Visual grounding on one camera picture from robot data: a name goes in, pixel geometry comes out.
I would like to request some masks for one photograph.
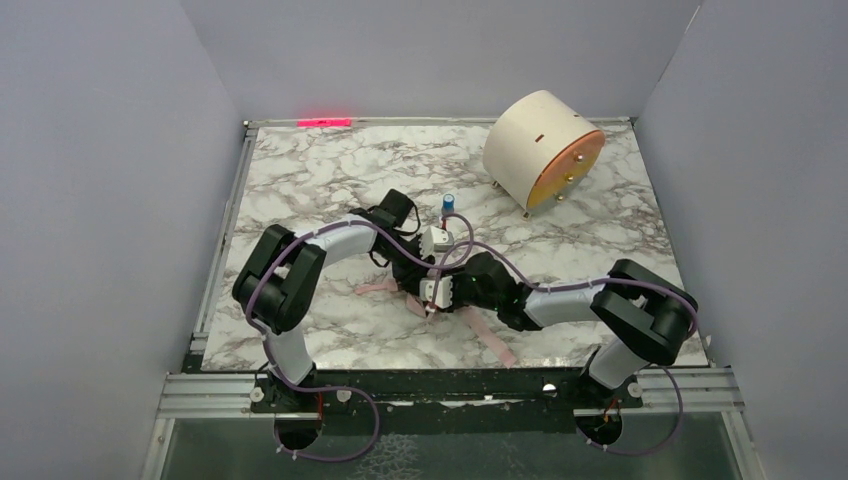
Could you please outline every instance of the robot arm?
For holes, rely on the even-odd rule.
[[[378,253],[389,260],[402,290],[431,301],[446,312],[464,306],[493,310],[502,322],[518,331],[541,330],[563,321],[600,319],[617,338],[595,352],[581,376],[585,393],[592,397],[608,397],[627,377],[650,363],[671,365],[676,359],[691,319],[676,300],[644,289],[604,285],[571,292],[538,291],[516,282],[501,262],[483,252],[469,258],[463,266],[445,271],[439,280],[437,298],[433,299],[435,280],[427,278],[429,269],[361,224],[379,227],[401,249],[432,264],[435,258],[430,255],[434,250],[431,235],[407,239],[398,230],[412,208],[408,197],[391,190],[380,205],[353,210],[339,222],[347,222],[345,228],[321,233],[298,245],[285,259],[289,267],[285,277],[275,273],[263,286],[253,313],[267,326],[269,360],[280,367],[288,380],[299,384],[314,368],[299,324],[312,301],[321,270],[365,253]],[[233,286],[233,297],[243,309],[273,261],[305,233],[295,234],[280,225],[272,225],[263,233]],[[664,286],[695,306],[685,292],[635,262],[620,260],[609,273]]]

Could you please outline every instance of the pink fabric strip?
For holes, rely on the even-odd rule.
[[[356,289],[353,291],[353,293],[355,293],[357,295],[362,295],[363,293],[376,292],[376,291],[379,291],[379,290],[388,290],[390,292],[397,292],[397,290],[398,290],[397,282],[395,281],[394,278],[392,278],[391,275],[387,275],[386,278],[383,280],[383,283],[377,283],[377,284],[374,284],[374,285],[361,285],[359,287],[356,287]]]
[[[473,307],[467,307],[462,309],[462,318],[465,320],[465,323],[471,327],[471,330],[477,334],[477,337],[480,338],[480,341],[486,344],[489,347],[489,350],[498,357],[498,360],[504,364],[506,368],[510,368],[515,365],[515,362],[518,360],[515,358],[515,355],[509,349],[509,347],[504,343],[503,340],[498,338],[497,335],[492,332],[488,325],[486,325],[486,321],[483,319],[483,316],[480,315],[480,312]]]

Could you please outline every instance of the white cylinder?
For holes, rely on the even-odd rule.
[[[492,126],[483,166],[530,210],[578,182],[603,145],[598,127],[540,90],[509,107]]]

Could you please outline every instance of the marble tabletop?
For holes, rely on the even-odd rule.
[[[435,224],[441,198],[474,225],[475,237],[504,252],[530,279],[572,282],[606,274],[632,258],[670,282],[680,276],[639,147],[626,121],[598,123],[607,143],[595,166],[562,204],[529,220],[483,169],[487,125],[364,126],[258,132],[246,186],[214,306],[203,370],[252,370],[265,360],[260,338],[231,298],[233,281],[262,231],[273,223],[312,229],[355,207],[380,202],[395,188]],[[414,228],[414,221],[406,227]],[[451,226],[463,238],[459,222]],[[502,366],[456,314],[423,319],[405,294],[355,295],[387,270],[367,256],[325,269],[303,321],[306,345],[319,368],[467,368]],[[516,332],[491,312],[489,327],[512,349],[516,367],[582,366],[595,346],[613,338],[600,322],[562,323]],[[677,365],[706,365],[698,336],[686,341]]]

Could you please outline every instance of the gray wall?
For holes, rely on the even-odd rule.
[[[249,119],[500,115],[545,88],[638,115],[700,0],[182,0]]]
[[[742,3],[705,0],[637,134],[769,478],[844,478],[848,8]]]
[[[175,0],[0,2],[0,478],[138,476],[241,131]]]

